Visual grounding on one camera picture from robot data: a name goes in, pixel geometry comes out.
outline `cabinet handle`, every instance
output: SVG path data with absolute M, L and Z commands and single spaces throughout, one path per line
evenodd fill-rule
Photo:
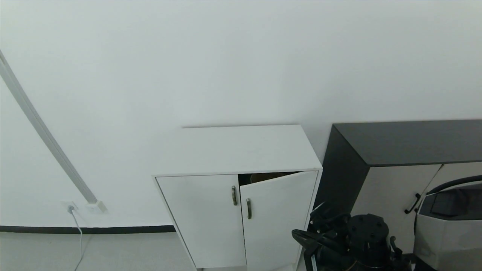
M 246 204 L 248 204 L 248 219 L 251 219 L 251 200 L 246 199 Z
M 238 201 L 236 200 L 236 187 L 234 185 L 231 187 L 231 196 L 233 197 L 233 205 L 238 205 Z
M 409 214 L 411 213 L 411 211 L 415 208 L 415 205 L 417 205 L 418 201 L 420 200 L 420 198 L 422 197 L 419 193 L 415 194 L 415 197 L 417 198 L 417 200 L 415 201 L 414 205 L 412 206 L 412 208 L 410 208 L 410 210 L 407 210 L 405 209 L 405 213 L 406 214 Z

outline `dark gray cabinet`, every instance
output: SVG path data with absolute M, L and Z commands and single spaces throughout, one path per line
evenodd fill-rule
M 482 120 L 336 123 L 315 206 L 328 201 L 352 215 L 381 216 L 411 253 L 416 194 L 480 174 Z

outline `white cable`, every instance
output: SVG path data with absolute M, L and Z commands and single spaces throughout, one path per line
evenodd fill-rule
M 79 231 L 80 231 L 80 260 L 79 260 L 79 262 L 77 263 L 77 266 L 76 266 L 75 269 L 74 269 L 74 271 L 77 271 L 77 268 L 79 267 L 79 264 L 80 264 L 80 262 L 82 261 L 82 258 L 84 258 L 84 251 L 82 250 L 82 230 L 80 229 L 79 224 L 77 223 L 77 219 L 75 219 L 75 215 L 74 215 L 74 213 L 72 212 L 72 209 L 74 209 L 74 207 L 70 208 L 70 206 L 69 206 L 68 212 L 69 212 L 69 213 L 72 215 L 72 217 L 74 218 L 75 225 L 77 225 L 77 228 L 78 228 Z

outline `black countertop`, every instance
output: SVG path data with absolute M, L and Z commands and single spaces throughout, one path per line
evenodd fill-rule
M 482 161 L 482 120 L 336 123 L 371 166 Z

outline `white wall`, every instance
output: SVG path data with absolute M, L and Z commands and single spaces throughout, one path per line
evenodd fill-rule
M 0 45 L 109 209 L 91 227 L 171 223 L 149 158 L 181 126 L 296 122 L 322 159 L 333 122 L 482 117 L 479 1 L 3 0 Z M 57 202 L 85 200 L 15 114 L 0 223 L 72 226 Z

